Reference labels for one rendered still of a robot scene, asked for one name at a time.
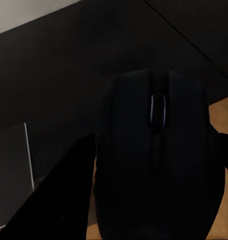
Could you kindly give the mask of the notebook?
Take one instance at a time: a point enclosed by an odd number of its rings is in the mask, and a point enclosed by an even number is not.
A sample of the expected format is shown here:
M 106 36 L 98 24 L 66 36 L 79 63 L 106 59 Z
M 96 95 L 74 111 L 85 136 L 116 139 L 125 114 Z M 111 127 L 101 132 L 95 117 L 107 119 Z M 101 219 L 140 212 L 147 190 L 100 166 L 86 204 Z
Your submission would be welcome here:
M 35 191 L 26 123 L 0 132 L 0 229 Z

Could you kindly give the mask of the mouse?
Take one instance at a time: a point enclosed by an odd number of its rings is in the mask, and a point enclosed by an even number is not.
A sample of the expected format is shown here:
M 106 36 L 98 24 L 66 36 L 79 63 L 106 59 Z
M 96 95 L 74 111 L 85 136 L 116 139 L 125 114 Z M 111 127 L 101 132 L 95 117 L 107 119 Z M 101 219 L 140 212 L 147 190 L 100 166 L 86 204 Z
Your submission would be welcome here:
M 93 186 L 102 240 L 206 240 L 225 188 L 208 106 L 205 86 L 173 71 L 108 82 Z

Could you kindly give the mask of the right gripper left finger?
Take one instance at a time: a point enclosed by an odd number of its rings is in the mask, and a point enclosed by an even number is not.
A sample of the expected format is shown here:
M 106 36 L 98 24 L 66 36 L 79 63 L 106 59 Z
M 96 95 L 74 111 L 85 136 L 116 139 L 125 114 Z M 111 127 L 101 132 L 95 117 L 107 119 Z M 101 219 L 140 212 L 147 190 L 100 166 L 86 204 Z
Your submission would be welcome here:
M 95 134 L 79 138 L 0 232 L 0 240 L 86 240 Z

